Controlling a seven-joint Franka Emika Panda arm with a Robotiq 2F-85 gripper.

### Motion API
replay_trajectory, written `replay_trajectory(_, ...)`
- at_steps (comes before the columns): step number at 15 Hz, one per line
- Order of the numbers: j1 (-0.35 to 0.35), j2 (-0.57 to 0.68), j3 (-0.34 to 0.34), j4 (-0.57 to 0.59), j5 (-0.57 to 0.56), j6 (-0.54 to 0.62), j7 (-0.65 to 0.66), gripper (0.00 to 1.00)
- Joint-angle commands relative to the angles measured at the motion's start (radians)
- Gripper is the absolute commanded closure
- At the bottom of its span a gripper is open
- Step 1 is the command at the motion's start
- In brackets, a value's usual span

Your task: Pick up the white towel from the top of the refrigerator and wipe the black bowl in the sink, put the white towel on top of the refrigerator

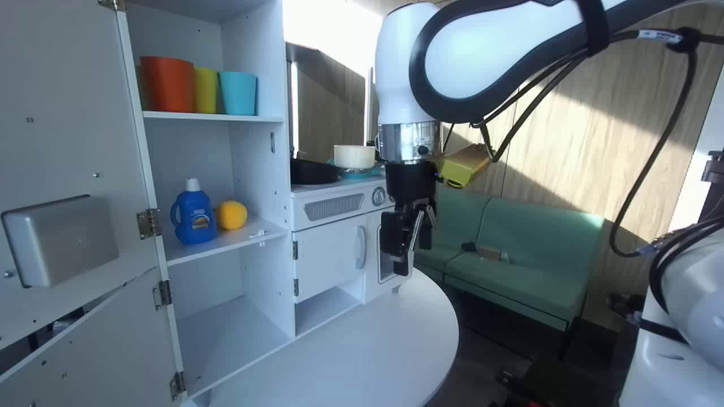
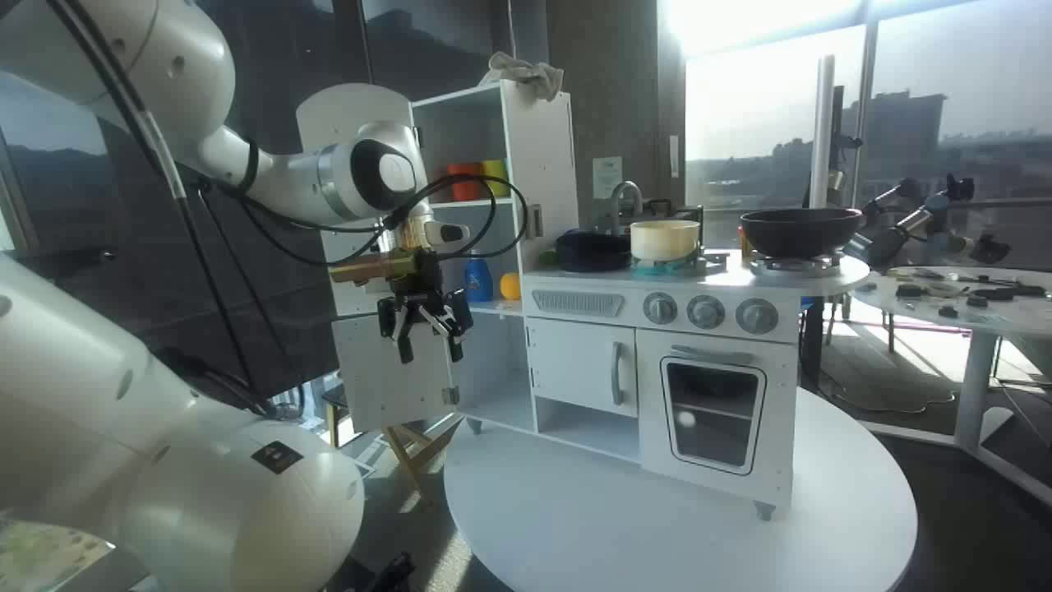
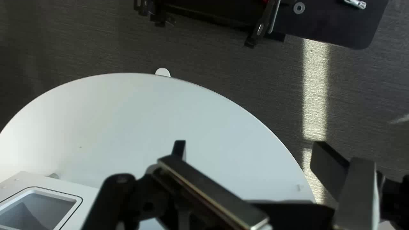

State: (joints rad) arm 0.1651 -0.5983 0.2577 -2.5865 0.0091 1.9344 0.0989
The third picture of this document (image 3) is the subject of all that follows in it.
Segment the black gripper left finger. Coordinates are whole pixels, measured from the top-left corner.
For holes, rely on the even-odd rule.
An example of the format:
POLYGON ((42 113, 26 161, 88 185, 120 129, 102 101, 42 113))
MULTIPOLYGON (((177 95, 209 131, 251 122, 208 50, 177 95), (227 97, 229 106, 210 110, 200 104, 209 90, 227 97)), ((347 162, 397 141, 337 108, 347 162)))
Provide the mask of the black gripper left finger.
POLYGON ((203 229, 264 230, 269 217, 183 161, 185 142, 157 160, 150 177, 171 196, 178 228, 199 221, 203 229))

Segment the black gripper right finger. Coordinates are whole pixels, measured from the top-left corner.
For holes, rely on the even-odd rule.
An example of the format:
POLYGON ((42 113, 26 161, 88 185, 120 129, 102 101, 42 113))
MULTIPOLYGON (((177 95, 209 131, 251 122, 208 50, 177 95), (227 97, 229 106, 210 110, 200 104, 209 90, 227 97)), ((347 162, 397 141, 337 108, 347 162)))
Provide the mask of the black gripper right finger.
POLYGON ((330 221, 333 230, 376 230, 379 194, 373 161, 345 160, 328 143, 314 142, 310 170, 337 201, 330 221))

